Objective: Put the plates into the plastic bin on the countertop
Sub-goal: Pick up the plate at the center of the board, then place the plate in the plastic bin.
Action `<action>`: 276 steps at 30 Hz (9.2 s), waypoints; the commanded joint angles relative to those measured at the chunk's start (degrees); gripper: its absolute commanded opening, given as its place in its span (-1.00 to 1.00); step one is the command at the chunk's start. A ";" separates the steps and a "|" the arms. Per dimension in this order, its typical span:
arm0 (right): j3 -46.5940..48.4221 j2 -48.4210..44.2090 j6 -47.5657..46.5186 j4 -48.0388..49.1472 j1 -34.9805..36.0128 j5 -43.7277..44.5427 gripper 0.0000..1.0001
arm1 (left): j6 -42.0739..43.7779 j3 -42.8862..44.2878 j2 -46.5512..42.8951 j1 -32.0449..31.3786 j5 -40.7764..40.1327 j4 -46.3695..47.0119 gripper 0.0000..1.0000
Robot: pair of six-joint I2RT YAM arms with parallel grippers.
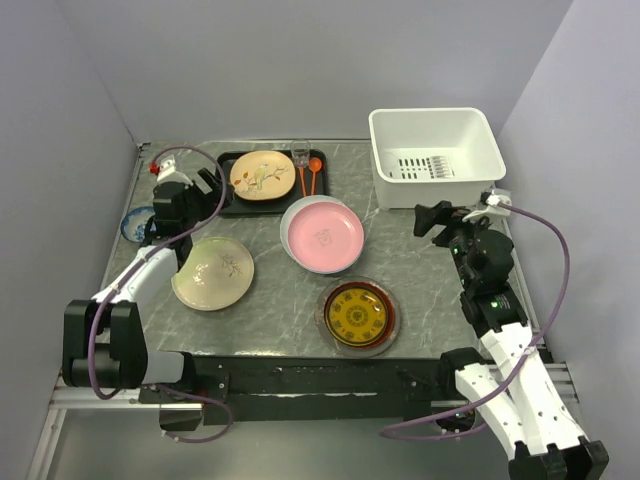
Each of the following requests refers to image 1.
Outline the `cream green leaf plate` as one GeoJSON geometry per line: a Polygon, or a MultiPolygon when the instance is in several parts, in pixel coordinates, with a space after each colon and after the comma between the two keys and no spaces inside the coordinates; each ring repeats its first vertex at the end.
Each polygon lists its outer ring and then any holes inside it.
{"type": "Polygon", "coordinates": [[[254,261],[243,244],[229,237],[208,237],[193,244],[171,285],[184,305],[198,311],[217,311],[239,301],[253,278],[254,261]]]}

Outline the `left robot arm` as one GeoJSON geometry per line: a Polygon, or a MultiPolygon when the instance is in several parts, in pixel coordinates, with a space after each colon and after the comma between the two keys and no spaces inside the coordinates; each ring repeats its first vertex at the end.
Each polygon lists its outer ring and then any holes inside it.
{"type": "Polygon", "coordinates": [[[198,390],[192,355],[152,351],[142,327],[142,312],[186,263],[196,226],[211,221],[227,202],[222,169],[198,172],[210,187],[165,181],[153,191],[153,216],[132,263],[89,300],[73,300],[64,312],[62,378],[70,387],[90,387],[109,399],[123,389],[162,384],[172,399],[184,402],[198,390]]]}

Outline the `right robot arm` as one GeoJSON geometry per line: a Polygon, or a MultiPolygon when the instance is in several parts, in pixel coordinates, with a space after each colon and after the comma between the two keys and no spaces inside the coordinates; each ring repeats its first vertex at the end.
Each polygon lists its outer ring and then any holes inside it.
{"type": "Polygon", "coordinates": [[[475,349],[458,349],[440,358],[439,390],[449,398],[463,396],[482,417],[507,455],[510,478],[600,478],[608,452],[588,438],[565,406],[509,284],[512,240],[491,229],[484,210],[441,201],[414,212],[416,236],[442,226],[432,242],[450,251],[463,287],[463,314],[502,377],[495,380],[475,349]]]}

